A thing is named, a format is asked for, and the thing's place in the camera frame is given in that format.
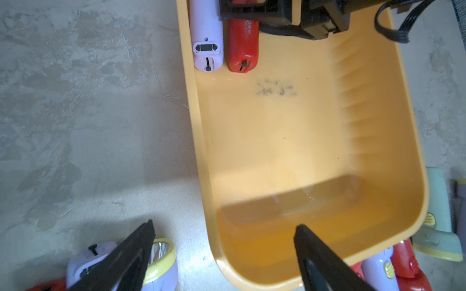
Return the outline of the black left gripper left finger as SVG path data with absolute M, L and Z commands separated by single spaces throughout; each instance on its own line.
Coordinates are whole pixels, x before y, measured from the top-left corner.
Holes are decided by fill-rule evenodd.
M 67 265 L 68 291 L 140 291 L 148 268 L 155 231 L 152 220 L 123 242 L 93 244 Z

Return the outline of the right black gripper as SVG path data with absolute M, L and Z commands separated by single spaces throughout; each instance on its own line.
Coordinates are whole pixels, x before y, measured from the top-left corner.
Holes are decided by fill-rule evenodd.
M 382 1 L 220 1 L 223 19 L 259 22 L 259 30 L 277 36 L 324 40 L 349 29 L 353 12 Z

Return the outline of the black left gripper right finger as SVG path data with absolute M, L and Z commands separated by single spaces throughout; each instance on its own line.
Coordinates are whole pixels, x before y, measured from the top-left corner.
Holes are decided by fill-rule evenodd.
M 294 246 L 306 291 L 373 290 L 306 225 L 296 227 Z

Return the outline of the dark red flashlight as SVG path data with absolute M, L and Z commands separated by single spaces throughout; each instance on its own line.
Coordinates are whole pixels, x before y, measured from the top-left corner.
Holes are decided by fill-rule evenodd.
M 259 57 L 259 22 L 228 20 L 228 67 L 231 72 L 254 70 Z

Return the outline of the yellow plastic storage tray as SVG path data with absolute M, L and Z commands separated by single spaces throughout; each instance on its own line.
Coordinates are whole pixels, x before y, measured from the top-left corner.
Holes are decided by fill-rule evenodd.
M 308 226 L 348 265 L 415 234 L 428 182 L 399 46 L 378 6 L 325 40 L 260 35 L 257 67 L 194 67 L 188 1 L 177 2 L 209 244 L 243 291 L 302 285 Z

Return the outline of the pale green flashlight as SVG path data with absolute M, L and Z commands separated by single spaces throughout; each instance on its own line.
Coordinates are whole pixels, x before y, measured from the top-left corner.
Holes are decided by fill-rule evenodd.
M 449 196 L 444 172 L 427 167 L 429 205 L 421 228 L 411 237 L 414 250 L 431 257 L 461 262 L 464 259 L 459 237 L 453 232 Z

